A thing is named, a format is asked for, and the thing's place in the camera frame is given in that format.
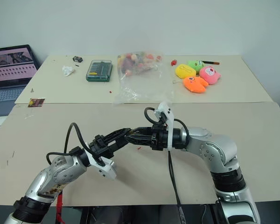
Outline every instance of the laptop keyboard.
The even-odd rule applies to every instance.
[[[8,101],[8,100],[16,100],[22,91],[23,89],[1,90],[0,102]]]

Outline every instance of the pink plush toy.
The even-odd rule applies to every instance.
[[[221,77],[221,74],[216,72],[211,66],[203,67],[202,69],[200,69],[199,75],[209,84],[215,84]]]

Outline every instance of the small card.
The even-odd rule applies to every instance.
[[[45,101],[44,98],[30,99],[28,107],[40,107],[42,106],[44,101]]]

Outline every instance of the beige tabletop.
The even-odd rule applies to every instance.
[[[81,63],[74,63],[73,56],[49,56],[16,100],[17,104],[28,103],[31,98],[45,98],[45,103],[113,103],[119,93],[117,56],[82,56]],[[86,72],[92,60],[111,60],[113,63],[110,82],[87,82]],[[171,84],[176,66],[170,62],[187,63],[188,60],[220,62],[213,67],[222,74],[221,79],[207,88],[205,93],[189,92],[182,83]],[[175,103],[233,103],[272,101],[267,92],[246,66],[241,56],[166,56],[170,84],[175,93]],[[63,66],[72,66],[75,72],[65,77]]]
[[[12,205],[25,194],[48,152],[62,152],[68,126],[75,121],[85,141],[123,127],[150,126],[146,106],[157,104],[16,105],[0,127],[0,204]],[[256,202],[280,200],[280,109],[276,103],[174,104],[176,118],[227,134]],[[69,149],[79,145],[72,132]],[[115,153],[118,177],[111,181],[91,167],[64,189],[64,206],[174,204],[167,152],[128,144]],[[214,203],[213,182],[203,161],[175,150],[177,189],[184,204]]]

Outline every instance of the yellow plush toy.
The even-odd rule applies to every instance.
[[[175,69],[175,74],[181,79],[184,79],[185,77],[195,77],[196,70],[186,64],[180,64]]]

